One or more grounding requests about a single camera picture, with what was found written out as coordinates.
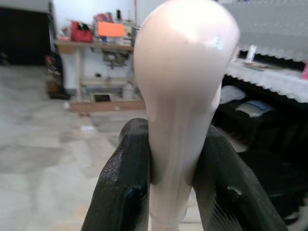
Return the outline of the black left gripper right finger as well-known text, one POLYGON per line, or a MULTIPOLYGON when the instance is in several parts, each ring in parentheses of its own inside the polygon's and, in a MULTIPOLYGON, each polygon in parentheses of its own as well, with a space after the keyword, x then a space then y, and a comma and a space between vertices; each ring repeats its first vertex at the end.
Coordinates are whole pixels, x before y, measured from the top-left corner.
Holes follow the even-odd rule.
POLYGON ((205 231, 286 231, 251 168, 210 126, 193 177, 205 231))

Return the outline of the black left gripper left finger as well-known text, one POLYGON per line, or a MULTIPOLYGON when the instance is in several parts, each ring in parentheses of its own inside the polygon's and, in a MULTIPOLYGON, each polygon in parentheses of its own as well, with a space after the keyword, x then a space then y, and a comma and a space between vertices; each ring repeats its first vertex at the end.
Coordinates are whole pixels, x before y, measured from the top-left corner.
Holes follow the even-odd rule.
POLYGON ((148 121, 131 119, 98 177, 83 231, 148 230, 150 153, 148 121))

